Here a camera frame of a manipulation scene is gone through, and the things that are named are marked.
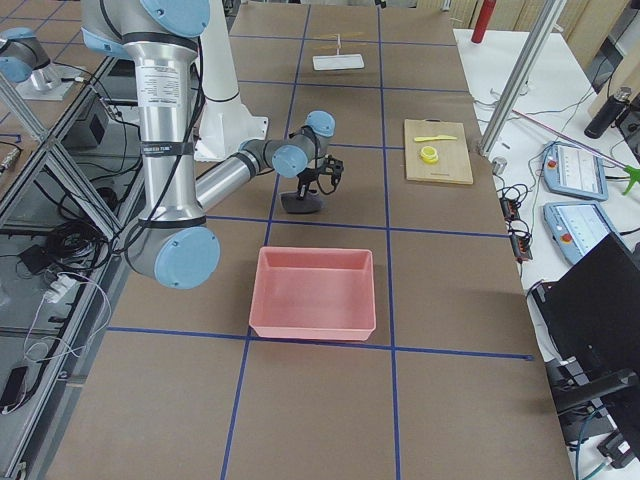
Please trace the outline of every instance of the blue joint cap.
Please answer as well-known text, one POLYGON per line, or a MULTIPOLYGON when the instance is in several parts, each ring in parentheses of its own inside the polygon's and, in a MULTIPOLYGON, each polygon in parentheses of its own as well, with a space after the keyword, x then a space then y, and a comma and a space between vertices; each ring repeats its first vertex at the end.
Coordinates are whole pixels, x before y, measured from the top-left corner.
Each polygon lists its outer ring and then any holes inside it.
POLYGON ((273 153, 271 163, 275 171, 283 177, 294 178, 307 168, 309 159, 300 147, 283 145, 273 153))
POLYGON ((322 137, 333 137, 336 131, 336 121, 333 116, 322 110, 315 110, 307 115, 306 124, 313 129, 316 135, 322 137))
POLYGON ((169 237, 156 257, 161 285, 187 290, 204 283, 220 260, 220 242, 206 227, 190 227, 169 237))
POLYGON ((96 35, 84 27, 82 28, 82 36, 84 37, 84 44, 89 50, 102 53, 108 57, 131 60, 131 56, 126 52, 124 47, 113 40, 96 35))
POLYGON ((179 37, 197 37, 209 24, 209 0, 139 1, 156 22, 179 37))
POLYGON ((16 27, 0 33, 0 37, 6 40, 20 40, 21 38, 36 38, 36 34, 27 27, 16 27))
POLYGON ((33 70, 16 57, 0 57, 0 72, 13 83, 22 83, 31 76, 33 70))

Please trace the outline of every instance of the yellow bottle cap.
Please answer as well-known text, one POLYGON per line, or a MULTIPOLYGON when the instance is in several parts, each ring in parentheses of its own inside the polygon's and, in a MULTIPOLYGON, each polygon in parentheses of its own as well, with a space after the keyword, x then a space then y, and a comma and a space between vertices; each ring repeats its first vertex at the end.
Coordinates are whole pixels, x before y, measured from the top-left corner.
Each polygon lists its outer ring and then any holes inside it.
POLYGON ((420 158, 424 163, 428 163, 430 165, 438 163, 438 151, 427 145, 426 147, 422 147, 420 150, 420 158))

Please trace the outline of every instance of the computer monitor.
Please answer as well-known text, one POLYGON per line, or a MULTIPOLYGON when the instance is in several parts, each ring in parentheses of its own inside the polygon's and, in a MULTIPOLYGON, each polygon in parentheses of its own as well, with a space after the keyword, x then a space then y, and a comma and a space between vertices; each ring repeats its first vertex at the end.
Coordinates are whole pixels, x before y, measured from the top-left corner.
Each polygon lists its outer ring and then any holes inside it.
MULTIPOLYGON (((640 262, 609 234, 545 293, 544 317, 563 358, 591 381, 621 369, 640 375, 640 262)), ((640 458, 640 388, 602 398, 640 458)))

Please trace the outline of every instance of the power strip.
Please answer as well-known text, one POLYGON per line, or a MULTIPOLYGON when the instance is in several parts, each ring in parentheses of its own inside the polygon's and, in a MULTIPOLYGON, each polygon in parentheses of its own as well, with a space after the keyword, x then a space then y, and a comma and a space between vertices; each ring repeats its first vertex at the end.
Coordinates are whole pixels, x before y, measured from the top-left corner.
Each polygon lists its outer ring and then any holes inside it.
POLYGON ((65 274, 59 274, 58 279, 51 282, 49 290, 44 292, 44 299, 48 303, 58 303, 71 288, 78 283, 65 274))
POLYGON ((525 242, 522 237, 512 232, 509 235, 509 241, 511 242, 513 255, 516 257, 516 260, 519 263, 533 260, 533 255, 531 255, 531 250, 529 249, 529 246, 526 245, 527 242, 525 242))
POLYGON ((505 222, 520 220, 520 213, 518 213, 518 205, 515 200, 501 198, 500 209, 502 210, 502 215, 504 216, 505 222))

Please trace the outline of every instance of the wooden cutting board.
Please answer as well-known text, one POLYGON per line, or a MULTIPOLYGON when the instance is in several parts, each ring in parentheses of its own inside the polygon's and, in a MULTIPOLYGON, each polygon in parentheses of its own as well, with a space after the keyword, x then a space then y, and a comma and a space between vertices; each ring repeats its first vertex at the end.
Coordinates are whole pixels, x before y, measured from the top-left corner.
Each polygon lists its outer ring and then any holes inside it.
POLYGON ((461 123, 405 120, 404 155, 407 180, 473 184, 467 141, 461 123), (413 141, 415 137, 435 137, 436 135, 452 135, 458 139, 413 141), (422 161, 420 150, 426 145, 438 151, 438 163, 430 165, 422 161))

